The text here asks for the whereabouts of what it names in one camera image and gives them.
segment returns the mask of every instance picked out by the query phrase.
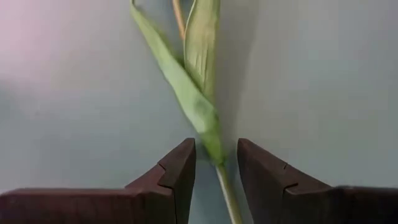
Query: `tulip stem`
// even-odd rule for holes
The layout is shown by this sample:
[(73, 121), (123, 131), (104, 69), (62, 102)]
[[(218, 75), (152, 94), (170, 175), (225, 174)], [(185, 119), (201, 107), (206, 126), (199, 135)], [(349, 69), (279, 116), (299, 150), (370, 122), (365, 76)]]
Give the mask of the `tulip stem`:
[(175, 14), (175, 19), (177, 20), (178, 24), (178, 30), (180, 31), (180, 37), (182, 40), (185, 40), (185, 23), (182, 17), (180, 0), (173, 0), (173, 9)]
[(231, 184), (229, 183), (225, 165), (224, 164), (217, 165), (216, 171), (217, 171), (218, 180), (221, 185), (221, 189), (223, 191), (224, 199), (228, 208), (229, 217), (231, 218), (231, 223), (242, 224), (241, 213), (239, 211), (235, 194), (232, 190)]

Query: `tulip leaf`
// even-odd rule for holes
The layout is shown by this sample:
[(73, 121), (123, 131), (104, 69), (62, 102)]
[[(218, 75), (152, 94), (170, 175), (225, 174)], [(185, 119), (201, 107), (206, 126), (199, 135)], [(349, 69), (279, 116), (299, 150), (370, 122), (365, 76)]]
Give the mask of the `tulip leaf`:
[(194, 0), (185, 30), (184, 63), (200, 91), (215, 101), (215, 45), (220, 0)]
[(201, 93), (185, 69), (173, 56), (164, 37), (155, 26), (139, 11), (134, 2), (131, 14), (144, 35), (165, 79), (170, 83), (183, 112), (201, 137), (213, 163), (222, 164), (224, 154), (221, 149), (219, 121), (215, 107)]

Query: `brown stem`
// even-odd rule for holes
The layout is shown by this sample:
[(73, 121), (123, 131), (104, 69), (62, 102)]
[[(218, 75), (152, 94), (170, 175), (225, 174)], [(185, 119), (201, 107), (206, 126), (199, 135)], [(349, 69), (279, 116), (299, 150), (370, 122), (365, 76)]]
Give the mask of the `brown stem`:
[(185, 24), (182, 17), (180, 0), (173, 0), (173, 9), (174, 9), (175, 18), (177, 20), (178, 29), (180, 31), (180, 37), (182, 40), (185, 40)]

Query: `gray background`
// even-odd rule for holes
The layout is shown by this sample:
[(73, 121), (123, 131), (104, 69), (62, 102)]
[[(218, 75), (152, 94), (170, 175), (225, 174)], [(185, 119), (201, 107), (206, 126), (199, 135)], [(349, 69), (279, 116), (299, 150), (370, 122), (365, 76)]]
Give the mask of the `gray background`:
[[(138, 3), (181, 49), (170, 1)], [(398, 187), (397, 10), (222, 1), (226, 148), (245, 137), (331, 185)], [(192, 136), (127, 0), (0, 0), (0, 192), (122, 187)], [(229, 223), (199, 152), (190, 223)], [(229, 171), (250, 223), (233, 156)]]

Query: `leaf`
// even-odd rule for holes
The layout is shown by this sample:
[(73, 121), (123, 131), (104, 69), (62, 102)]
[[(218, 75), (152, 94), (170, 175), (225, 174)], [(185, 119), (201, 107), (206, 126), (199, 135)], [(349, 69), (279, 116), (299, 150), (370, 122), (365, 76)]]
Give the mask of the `leaf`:
[(178, 63), (164, 39), (134, 5), (131, 14), (137, 22), (166, 80), (172, 86), (183, 112), (201, 137), (212, 161), (224, 161), (221, 149), (218, 115), (215, 107), (203, 96), (184, 68)]
[(195, 0), (185, 30), (184, 63), (200, 91), (215, 102), (215, 44), (220, 0)]

